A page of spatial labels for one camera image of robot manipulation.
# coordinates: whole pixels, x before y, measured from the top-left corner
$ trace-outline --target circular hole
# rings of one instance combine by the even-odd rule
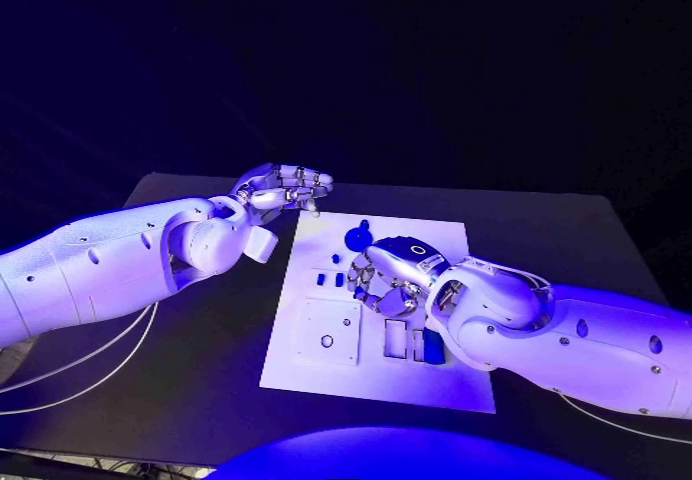
[[[587,325],[587,321],[584,319],[581,319],[577,322],[577,335],[581,338],[584,338],[588,335],[588,325]]]
[[[656,335],[652,335],[652,338],[649,339],[649,349],[652,350],[652,353],[660,353],[663,351],[663,342]]]

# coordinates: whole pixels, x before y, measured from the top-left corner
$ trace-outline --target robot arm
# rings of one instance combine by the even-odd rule
[[[228,271],[265,263],[283,208],[316,212],[332,177],[262,165],[229,196],[187,198],[85,218],[0,256],[0,348],[55,328],[120,317]]]
[[[401,254],[371,255],[378,244],[365,251],[365,268],[396,270],[396,283],[421,281],[407,276],[402,266],[412,262]],[[692,419],[689,315],[624,295],[551,285],[473,257],[422,283],[425,326],[469,366],[506,368],[611,410]]]

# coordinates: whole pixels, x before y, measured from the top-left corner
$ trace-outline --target blue object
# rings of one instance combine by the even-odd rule
[[[352,228],[346,232],[346,237],[343,241],[346,242],[346,247],[352,252],[360,253],[372,245],[372,233],[369,231],[371,224],[368,220],[360,222],[360,226]]]
[[[422,360],[430,365],[444,363],[444,340],[441,335],[428,328],[422,329]]]
[[[336,428],[277,440],[229,460],[210,480],[267,478],[601,480],[512,445],[422,428]]]

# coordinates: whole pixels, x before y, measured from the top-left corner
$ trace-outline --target rectangular slot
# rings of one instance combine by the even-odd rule
[[[414,361],[422,362],[424,356],[422,330],[414,330]]]
[[[407,322],[385,320],[385,357],[407,358]]]

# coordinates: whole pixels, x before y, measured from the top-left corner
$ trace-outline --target blue block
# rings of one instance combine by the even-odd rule
[[[430,365],[441,365],[444,363],[443,337],[427,328],[422,329],[422,360]]]

